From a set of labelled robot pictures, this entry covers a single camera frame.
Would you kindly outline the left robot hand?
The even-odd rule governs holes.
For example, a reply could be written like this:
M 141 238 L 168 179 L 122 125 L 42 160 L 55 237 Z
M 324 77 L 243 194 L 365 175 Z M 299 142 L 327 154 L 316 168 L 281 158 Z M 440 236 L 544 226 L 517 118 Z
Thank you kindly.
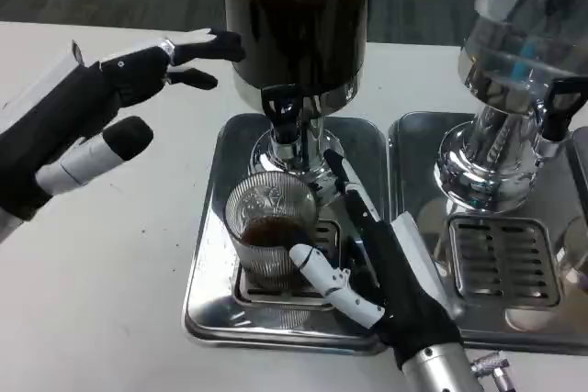
M 1 119 L 1 226 L 30 221 L 54 196 L 84 186 L 141 154 L 153 141 L 139 117 L 117 120 L 165 86 L 200 90 L 217 79 L 187 67 L 195 59 L 239 62 L 238 34 L 203 28 L 160 38 L 85 64 L 76 42 Z

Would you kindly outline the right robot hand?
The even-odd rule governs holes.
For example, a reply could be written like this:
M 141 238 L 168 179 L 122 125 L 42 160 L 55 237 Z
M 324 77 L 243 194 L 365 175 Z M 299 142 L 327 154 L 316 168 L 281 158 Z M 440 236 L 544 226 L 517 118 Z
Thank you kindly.
M 336 177 L 346 212 L 360 234 L 382 302 L 373 303 L 358 294 L 350 285 L 350 272 L 333 267 L 309 244 L 290 247 L 291 261 L 332 306 L 376 332 L 394 350 L 398 366 L 428 347 L 450 343 L 461 346 L 463 340 L 455 321 L 420 285 L 397 233 L 379 215 L 351 163 L 332 149 L 325 150 L 323 158 Z

